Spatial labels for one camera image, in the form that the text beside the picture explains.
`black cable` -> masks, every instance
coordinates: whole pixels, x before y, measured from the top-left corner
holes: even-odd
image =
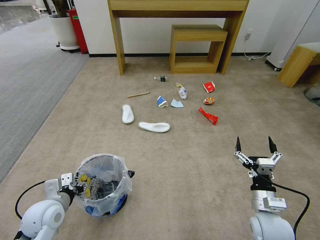
[[[20,195],[20,197],[18,198],[18,200],[17,200],[17,202],[16,202],[16,206],[14,207],[14,210],[16,211],[16,215],[18,216],[18,218],[22,219],[21,215],[18,213],[18,204],[19,204],[19,201],[20,201],[20,199],[22,198],[22,196],[23,196],[26,192],[28,192],[31,188],[34,188],[35,186],[38,186],[38,185],[44,183],[45,181],[46,181],[46,180],[44,180],[44,181],[42,181],[42,182],[39,182],[39,183],[36,183],[35,185],[29,187],[27,190],[25,190],[25,191]]]
[[[277,187],[279,187],[279,188],[283,188],[283,189],[285,189],[285,190],[288,190],[288,191],[291,191],[291,192],[294,192],[294,193],[298,193],[298,194],[304,196],[304,197],[307,199],[307,204],[306,204],[306,206],[304,207],[303,211],[300,213],[300,215],[299,215],[299,217],[298,217],[298,219],[297,219],[297,221],[296,221],[296,223],[294,224],[294,227],[293,227],[294,237],[296,237],[296,231],[297,231],[298,224],[300,223],[302,217],[304,216],[304,214],[305,214],[305,213],[307,212],[307,210],[308,210],[308,207],[309,207],[309,205],[310,205],[310,198],[308,197],[307,194],[305,194],[305,193],[303,193],[303,192],[299,192],[299,191],[297,191],[297,190],[294,190],[294,189],[291,189],[291,188],[287,188],[287,187],[281,186],[281,185],[279,185],[279,184],[277,184],[277,183],[274,183],[274,182],[269,181],[268,179],[266,179],[265,177],[263,177],[260,173],[258,173],[257,170],[255,170],[255,172],[258,174],[259,177],[261,177],[262,179],[264,179],[264,180],[267,181],[268,183],[271,183],[272,185],[277,186]]]

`red wrapper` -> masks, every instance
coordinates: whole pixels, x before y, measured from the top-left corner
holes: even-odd
[[[216,117],[215,115],[212,115],[210,113],[207,113],[202,108],[199,108],[199,112],[201,112],[213,125],[217,124],[218,117]]]
[[[203,87],[207,91],[207,93],[209,93],[214,91],[214,89],[216,88],[216,85],[214,85],[213,82],[208,82],[208,83],[205,83]]]

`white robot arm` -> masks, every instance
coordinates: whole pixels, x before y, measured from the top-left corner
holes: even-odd
[[[24,213],[20,230],[14,239],[50,240],[58,232],[75,192],[72,173],[44,182],[46,200],[33,204]]]
[[[240,140],[239,137],[237,138],[234,156],[248,169],[248,175],[253,181],[250,187],[252,191],[251,205],[256,211],[256,215],[250,218],[251,233],[254,240],[295,240],[294,229],[308,209],[310,199],[304,193],[271,182],[271,179],[274,179],[273,170],[282,157],[282,153],[277,152],[277,147],[270,137],[269,148],[273,154],[270,158],[247,157],[241,152]],[[307,198],[307,205],[299,216],[294,229],[278,215],[287,208],[287,204],[284,198],[276,197],[276,188],[273,185],[299,193]]]

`wooden side table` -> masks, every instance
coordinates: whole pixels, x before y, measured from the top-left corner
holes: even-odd
[[[227,34],[218,25],[172,25],[171,73],[216,73]],[[211,41],[208,56],[176,57],[178,41]]]
[[[320,42],[298,45],[278,75],[278,80],[293,87],[300,77],[312,84],[320,79]]]
[[[120,75],[125,70],[120,18],[225,18],[228,32],[218,65],[225,74],[249,0],[107,0]]]

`blue face mask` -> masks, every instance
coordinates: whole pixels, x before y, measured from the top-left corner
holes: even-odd
[[[177,100],[173,99],[171,102],[171,106],[179,108],[179,107],[183,107],[183,104],[182,104],[182,102],[180,102],[180,101],[178,102]]]

